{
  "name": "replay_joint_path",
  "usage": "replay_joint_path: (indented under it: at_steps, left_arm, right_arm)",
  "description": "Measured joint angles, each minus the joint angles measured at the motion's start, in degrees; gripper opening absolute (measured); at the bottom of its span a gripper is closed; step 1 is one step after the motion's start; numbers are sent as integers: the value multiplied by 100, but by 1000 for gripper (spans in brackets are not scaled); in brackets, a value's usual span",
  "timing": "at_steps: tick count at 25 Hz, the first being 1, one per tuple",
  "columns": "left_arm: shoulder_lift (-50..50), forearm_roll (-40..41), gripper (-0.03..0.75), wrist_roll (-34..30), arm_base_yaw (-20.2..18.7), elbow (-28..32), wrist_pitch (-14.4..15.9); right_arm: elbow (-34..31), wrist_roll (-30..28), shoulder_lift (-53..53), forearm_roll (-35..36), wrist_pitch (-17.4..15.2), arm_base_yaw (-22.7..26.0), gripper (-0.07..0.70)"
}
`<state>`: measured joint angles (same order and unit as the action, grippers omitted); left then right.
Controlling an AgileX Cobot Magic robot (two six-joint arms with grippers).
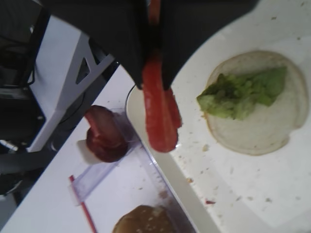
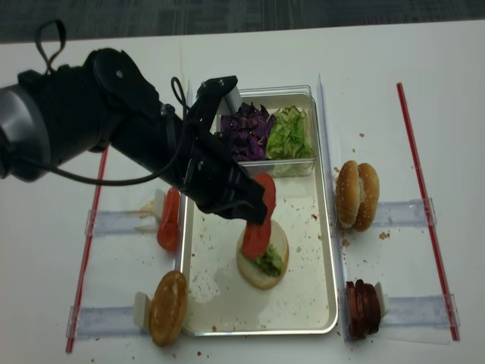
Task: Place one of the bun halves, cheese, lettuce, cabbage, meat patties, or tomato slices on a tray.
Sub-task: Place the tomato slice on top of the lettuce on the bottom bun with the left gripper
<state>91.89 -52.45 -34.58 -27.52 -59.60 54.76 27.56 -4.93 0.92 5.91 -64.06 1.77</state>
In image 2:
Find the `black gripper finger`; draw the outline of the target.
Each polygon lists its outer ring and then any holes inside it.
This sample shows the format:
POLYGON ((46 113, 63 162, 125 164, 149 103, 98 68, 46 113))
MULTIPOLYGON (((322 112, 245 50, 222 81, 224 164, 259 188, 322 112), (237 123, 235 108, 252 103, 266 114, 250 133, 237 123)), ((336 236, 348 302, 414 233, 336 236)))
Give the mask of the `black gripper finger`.
POLYGON ((242 219, 250 224, 263 225, 268 212, 267 206, 260 199, 256 202, 235 200, 223 210, 225 219, 242 219))

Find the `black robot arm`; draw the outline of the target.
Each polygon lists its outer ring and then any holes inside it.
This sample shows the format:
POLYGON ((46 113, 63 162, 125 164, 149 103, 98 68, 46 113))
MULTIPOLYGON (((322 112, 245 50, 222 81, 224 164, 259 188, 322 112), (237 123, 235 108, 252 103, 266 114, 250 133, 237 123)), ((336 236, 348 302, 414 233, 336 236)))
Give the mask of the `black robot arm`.
POLYGON ((25 71, 1 91, 1 175, 33 182, 83 152, 112 147, 203 212, 261 224, 263 187, 211 132, 220 105, 239 107, 237 83, 206 80, 177 115, 126 52, 99 49, 79 67, 25 71))

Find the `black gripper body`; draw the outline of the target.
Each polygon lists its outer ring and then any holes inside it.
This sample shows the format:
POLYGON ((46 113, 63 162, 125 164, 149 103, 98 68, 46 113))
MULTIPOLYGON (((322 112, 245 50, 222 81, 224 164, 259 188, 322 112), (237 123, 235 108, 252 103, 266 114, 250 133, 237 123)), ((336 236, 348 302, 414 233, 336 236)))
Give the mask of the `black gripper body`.
POLYGON ((182 191, 199 209, 223 217, 235 200, 263 201, 264 188, 236 162, 221 140, 210 133, 194 136, 182 191))

